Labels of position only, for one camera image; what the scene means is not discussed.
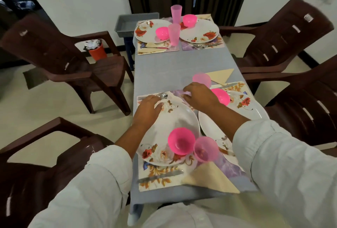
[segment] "pink plastic bowl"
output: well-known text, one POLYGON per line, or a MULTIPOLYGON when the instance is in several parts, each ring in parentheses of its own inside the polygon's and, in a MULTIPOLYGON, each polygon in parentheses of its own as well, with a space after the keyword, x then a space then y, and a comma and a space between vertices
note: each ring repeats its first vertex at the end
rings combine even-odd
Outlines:
POLYGON ((193 82, 199 82, 201 84, 206 85, 208 88, 211 87, 212 81, 211 77, 208 74, 205 73, 197 73, 192 77, 193 82))
POLYGON ((156 35, 162 41, 169 38, 169 29, 167 27, 159 27, 156 29, 156 35))
POLYGON ((175 128, 169 134, 167 143, 175 154, 186 155, 193 152, 196 138, 187 128, 175 128))
POLYGON ((208 136, 199 137, 194 144, 194 156, 199 162, 213 162, 219 156, 218 144, 208 136))
POLYGON ((198 18, 196 17, 196 15, 193 15, 193 14, 187 14, 187 15, 183 16, 183 23, 184 23, 184 26, 186 26, 186 27, 195 26, 197 20, 198 20, 198 18))
POLYGON ((218 97, 219 102, 227 106, 230 103, 230 96, 222 89, 211 89, 211 91, 218 97))

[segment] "gray container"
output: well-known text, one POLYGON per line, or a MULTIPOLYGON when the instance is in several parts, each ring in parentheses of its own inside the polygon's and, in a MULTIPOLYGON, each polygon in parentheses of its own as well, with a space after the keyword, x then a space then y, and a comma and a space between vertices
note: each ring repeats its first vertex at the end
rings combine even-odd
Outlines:
POLYGON ((115 32, 120 38, 133 37, 137 22, 149 19, 159 19, 159 13, 119 15, 115 26, 115 32))

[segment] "dining table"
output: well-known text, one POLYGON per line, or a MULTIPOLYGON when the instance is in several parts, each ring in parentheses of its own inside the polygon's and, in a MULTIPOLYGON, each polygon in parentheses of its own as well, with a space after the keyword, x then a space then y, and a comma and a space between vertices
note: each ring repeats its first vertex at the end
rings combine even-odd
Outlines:
MULTIPOLYGON (((137 50, 137 39, 133 38, 137 50)), ((227 46, 204 50, 179 51, 137 55, 135 53, 133 115, 136 112, 137 96, 183 89, 192 82, 196 73, 206 73, 233 68, 227 82, 245 81, 227 46)), ((140 192, 138 180, 138 155, 133 158, 133 178, 128 226, 133 226, 140 218, 144 204, 191 202, 199 199, 225 195, 220 191, 204 187, 179 185, 140 192)), ((246 176, 230 178, 240 192, 256 191, 256 186, 246 176)))

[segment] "plate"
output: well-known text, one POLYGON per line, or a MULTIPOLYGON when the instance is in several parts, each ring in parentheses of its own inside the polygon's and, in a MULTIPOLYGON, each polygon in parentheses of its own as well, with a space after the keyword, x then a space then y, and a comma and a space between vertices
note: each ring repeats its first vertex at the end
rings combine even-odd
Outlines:
POLYGON ((214 22, 198 19, 194 27, 182 27, 180 38, 189 43, 206 43, 214 40, 219 34, 219 27, 214 22))
POLYGON ((137 26, 134 31, 134 36, 143 43, 162 43, 156 35, 156 30, 159 27, 168 27, 171 22, 163 19, 152 19, 145 21, 137 26))
POLYGON ((167 138, 171 131, 185 127, 198 138, 200 126, 195 113, 184 103, 169 99, 161 102, 164 105, 159 117, 143 137, 137 154, 155 166, 172 166, 184 161, 185 157, 174 154, 169 148, 167 138))
MULTIPOLYGON (((269 119, 265 109, 255 99, 237 91, 227 91, 227 93, 230 96, 230 103, 228 104, 230 109, 251 120, 269 119)), ((222 149, 221 152, 230 156, 235 156, 232 148, 232 142, 215 124, 215 122, 202 112, 198 113, 198 118, 201 129, 205 135, 213 138, 217 142, 219 148, 222 149)))

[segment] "person's left hand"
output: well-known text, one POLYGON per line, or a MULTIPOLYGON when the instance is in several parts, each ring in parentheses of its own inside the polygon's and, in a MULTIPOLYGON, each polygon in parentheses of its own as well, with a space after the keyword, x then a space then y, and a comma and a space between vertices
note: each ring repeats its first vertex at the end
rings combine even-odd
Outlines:
POLYGON ((139 126, 140 128, 144 128, 145 131, 148 131, 157 120, 161 108, 164 105, 164 103, 159 103, 158 106, 154 108, 154 105, 158 101, 160 101, 160 97, 153 95, 144 98, 133 116, 132 126, 139 126))

